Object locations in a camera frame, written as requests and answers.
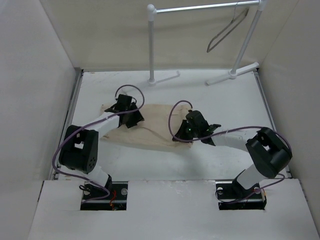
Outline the beige trousers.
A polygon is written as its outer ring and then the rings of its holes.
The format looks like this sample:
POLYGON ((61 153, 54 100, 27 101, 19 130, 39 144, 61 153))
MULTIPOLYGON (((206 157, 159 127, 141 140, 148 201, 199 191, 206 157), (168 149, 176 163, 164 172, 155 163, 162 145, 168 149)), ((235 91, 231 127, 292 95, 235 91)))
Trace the beige trousers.
POLYGON ((140 109, 144 121, 127 128, 125 125, 110 130, 101 140, 124 147, 163 152, 177 152, 190 149, 192 143, 172 140, 168 127, 170 111, 173 111, 170 126, 176 134, 191 109, 188 104, 180 104, 173 108, 172 104, 146 104, 140 109))

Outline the grey wire hanger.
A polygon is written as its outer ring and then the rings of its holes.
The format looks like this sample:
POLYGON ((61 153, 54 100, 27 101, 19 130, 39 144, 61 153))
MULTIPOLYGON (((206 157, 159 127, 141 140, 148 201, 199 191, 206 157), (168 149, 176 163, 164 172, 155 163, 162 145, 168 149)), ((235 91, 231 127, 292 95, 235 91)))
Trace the grey wire hanger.
POLYGON ((249 9, 249 7, 246 7, 238 15, 236 15, 236 10, 234 10, 232 20, 209 41, 206 48, 207 53, 210 53, 214 48, 216 48, 244 21, 248 15, 249 9))

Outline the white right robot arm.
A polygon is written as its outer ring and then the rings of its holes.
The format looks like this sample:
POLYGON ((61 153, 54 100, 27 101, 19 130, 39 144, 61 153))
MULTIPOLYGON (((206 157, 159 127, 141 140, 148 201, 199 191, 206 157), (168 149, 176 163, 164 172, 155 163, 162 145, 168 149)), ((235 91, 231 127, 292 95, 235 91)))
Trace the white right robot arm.
POLYGON ((211 146, 229 147, 247 152, 252 165, 233 179, 230 188, 234 202, 256 193, 254 186, 264 179, 273 179, 293 157, 289 143, 268 127, 244 126, 215 132, 219 124, 209 124, 198 110, 190 110, 177 132, 169 133, 173 141, 200 141, 211 146))

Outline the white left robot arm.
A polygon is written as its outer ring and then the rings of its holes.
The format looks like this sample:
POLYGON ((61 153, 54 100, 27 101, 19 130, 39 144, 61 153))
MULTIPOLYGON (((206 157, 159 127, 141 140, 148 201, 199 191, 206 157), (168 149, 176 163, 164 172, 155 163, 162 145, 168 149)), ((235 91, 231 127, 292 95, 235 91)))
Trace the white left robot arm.
POLYGON ((130 129, 145 119, 137 107, 137 101, 129 95, 119 94, 116 102, 103 114, 84 125, 70 125, 59 150, 58 162, 80 178, 96 185, 95 193, 100 199, 112 195, 112 177, 98 165, 99 140, 111 130, 125 126, 130 129))

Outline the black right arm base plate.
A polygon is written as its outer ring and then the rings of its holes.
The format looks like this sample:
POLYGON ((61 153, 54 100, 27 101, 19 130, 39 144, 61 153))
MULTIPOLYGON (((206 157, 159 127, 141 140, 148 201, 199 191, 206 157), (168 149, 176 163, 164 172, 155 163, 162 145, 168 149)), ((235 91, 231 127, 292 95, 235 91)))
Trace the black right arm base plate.
POLYGON ((249 189, 231 180, 215 182, 215 197, 221 211, 231 210, 264 210, 267 197, 259 183, 249 189))

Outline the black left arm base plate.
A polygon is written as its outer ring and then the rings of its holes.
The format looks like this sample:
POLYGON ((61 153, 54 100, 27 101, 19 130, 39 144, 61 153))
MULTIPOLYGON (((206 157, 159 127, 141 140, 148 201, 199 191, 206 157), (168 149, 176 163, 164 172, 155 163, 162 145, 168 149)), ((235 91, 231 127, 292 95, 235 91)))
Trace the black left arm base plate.
POLYGON ((128 182, 114 181, 110 194, 96 185, 85 183, 82 190, 81 211, 126 211, 128 198, 128 182))

